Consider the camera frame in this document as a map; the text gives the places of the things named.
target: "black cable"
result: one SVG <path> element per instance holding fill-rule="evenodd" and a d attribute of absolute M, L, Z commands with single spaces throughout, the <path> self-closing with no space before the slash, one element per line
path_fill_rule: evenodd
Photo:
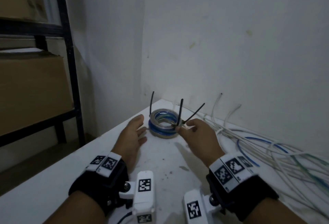
<path fill-rule="evenodd" d="M 152 97 L 151 97 L 151 103 L 150 103 L 150 115 L 152 113 L 152 101 L 153 101 L 153 95 L 154 95 L 154 91 L 152 93 Z"/>
<path fill-rule="evenodd" d="M 128 217 L 128 216 L 130 216 L 130 215 L 132 215 L 133 214 L 133 212 L 131 211 L 131 212 L 129 212 L 129 213 L 127 213 L 124 217 L 122 217 L 120 220 L 119 220 L 119 222 L 117 223 L 117 224 L 120 224 L 126 217 Z"/>
<path fill-rule="evenodd" d="M 189 120 L 190 120 L 195 114 L 197 114 L 198 111 L 199 111 L 204 105 L 205 105 L 205 103 L 203 103 L 202 106 L 200 106 L 199 109 L 196 110 L 196 112 L 193 113 L 191 117 L 189 117 L 187 120 L 183 121 L 183 124 L 185 124 L 185 123 L 186 123 L 187 121 L 189 121 Z"/>
<path fill-rule="evenodd" d="M 179 126 L 179 121 L 181 120 L 181 115 L 182 115 L 182 108 L 183 108 L 183 99 L 181 99 L 181 105 L 179 107 L 179 114 L 178 114 L 178 119 L 177 119 L 176 126 Z"/>

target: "shelving rack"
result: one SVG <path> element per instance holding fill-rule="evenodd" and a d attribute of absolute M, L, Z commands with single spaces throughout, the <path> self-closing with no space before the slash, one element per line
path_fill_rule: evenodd
<path fill-rule="evenodd" d="M 35 123 L 28 127 L 24 127 L 0 136 L 0 147 L 13 143 L 21 138 L 51 126 L 55 127 L 58 143 L 66 143 L 63 121 L 74 117 L 76 118 L 80 147 L 85 144 L 77 71 L 75 66 L 73 41 L 68 19 L 66 0 L 57 0 L 57 3 L 60 13 L 60 21 L 62 24 L 61 26 L 48 23 L 20 22 L 0 19 L 0 34 L 34 36 L 36 47 L 43 50 L 48 50 L 46 37 L 64 38 L 68 56 L 68 68 L 71 80 L 74 109 L 64 114 L 60 114 L 53 118 L 46 119 L 39 123 Z"/>

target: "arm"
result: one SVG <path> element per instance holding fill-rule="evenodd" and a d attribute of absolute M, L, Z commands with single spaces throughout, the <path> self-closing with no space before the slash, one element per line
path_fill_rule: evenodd
<path fill-rule="evenodd" d="M 192 119 L 186 124 L 193 127 L 188 130 L 177 127 L 176 131 L 187 142 L 193 154 L 209 168 L 225 154 L 220 148 L 214 130 L 199 119 Z M 243 222 L 245 224 L 306 224 L 282 202 L 270 198 L 261 201 Z"/>
<path fill-rule="evenodd" d="M 112 152 L 121 155 L 128 171 L 134 167 L 139 148 L 147 140 L 146 137 L 138 139 L 146 131 L 146 127 L 139 129 L 143 125 L 143 121 L 143 115 L 133 118 L 120 133 L 112 149 Z M 75 191 L 44 224 L 103 224 L 104 222 L 105 214 L 98 203 L 81 191 Z"/>

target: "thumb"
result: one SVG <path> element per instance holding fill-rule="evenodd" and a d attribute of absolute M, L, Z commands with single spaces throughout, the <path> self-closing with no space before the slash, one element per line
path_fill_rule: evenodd
<path fill-rule="evenodd" d="M 188 137 L 190 135 L 190 131 L 185 129 L 184 127 L 177 126 L 175 131 L 186 141 L 188 142 Z"/>

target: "black zip tie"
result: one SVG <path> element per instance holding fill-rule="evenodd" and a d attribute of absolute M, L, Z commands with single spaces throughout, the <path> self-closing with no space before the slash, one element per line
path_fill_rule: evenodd
<path fill-rule="evenodd" d="M 197 114 L 198 111 L 199 111 L 204 105 L 205 105 L 205 103 L 203 103 L 202 106 L 200 106 L 199 109 L 196 110 L 196 112 L 193 113 L 191 117 L 189 117 L 187 120 L 183 121 L 183 124 L 185 124 L 185 123 L 186 123 L 187 121 L 189 121 L 189 120 L 190 120 L 195 114 Z"/>
<path fill-rule="evenodd" d="M 154 91 L 153 91 L 153 93 L 152 93 L 151 103 L 150 103 L 150 116 L 151 116 L 151 113 L 152 113 L 152 101 L 153 101 L 153 95 L 154 95 Z"/>
<path fill-rule="evenodd" d="M 182 108 L 183 108 L 183 99 L 181 99 L 181 106 L 179 107 L 179 114 L 178 114 L 178 120 L 176 126 L 179 126 L 179 121 L 181 120 L 181 115 L 182 115 Z"/>

